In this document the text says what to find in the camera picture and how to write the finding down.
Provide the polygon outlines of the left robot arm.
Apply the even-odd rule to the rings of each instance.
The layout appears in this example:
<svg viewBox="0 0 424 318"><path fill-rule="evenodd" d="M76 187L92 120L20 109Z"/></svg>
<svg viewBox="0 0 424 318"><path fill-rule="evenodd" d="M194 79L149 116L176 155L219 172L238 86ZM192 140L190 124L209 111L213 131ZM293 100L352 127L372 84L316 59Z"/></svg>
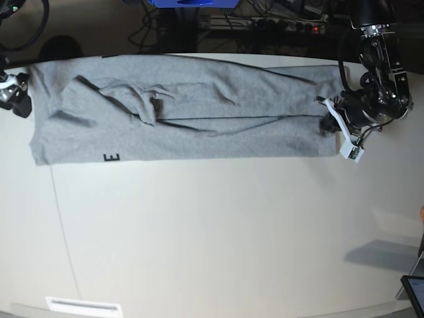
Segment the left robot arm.
<svg viewBox="0 0 424 318"><path fill-rule="evenodd" d="M392 4L348 1L347 7L352 30L362 33L359 59L366 71L360 78L360 89L353 90L344 66L343 46L350 35L345 32L337 48L341 99L334 102L335 114L325 115L320 126L326 133L335 133L346 125L350 134L364 138L370 131L406 116L413 102L394 32Z"/></svg>

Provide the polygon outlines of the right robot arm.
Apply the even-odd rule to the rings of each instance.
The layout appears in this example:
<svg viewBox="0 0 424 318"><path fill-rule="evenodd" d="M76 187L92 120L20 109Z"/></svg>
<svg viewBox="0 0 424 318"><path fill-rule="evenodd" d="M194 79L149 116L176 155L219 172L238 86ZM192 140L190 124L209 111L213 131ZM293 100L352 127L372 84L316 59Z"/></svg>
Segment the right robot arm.
<svg viewBox="0 0 424 318"><path fill-rule="evenodd" d="M11 17L17 15L22 7L29 1L1 1L1 26L4 21L11 20ZM9 55L30 48L41 36L46 28L50 15L49 1L40 1L42 3L42 18L38 28L23 43L18 46L7 46L1 43L1 109L12 110L19 117L27 118L32 113L32 100L28 94L29 74L8 74L6 72L9 66ZM6 30L9 33L15 32L18 22L6 22Z"/></svg>

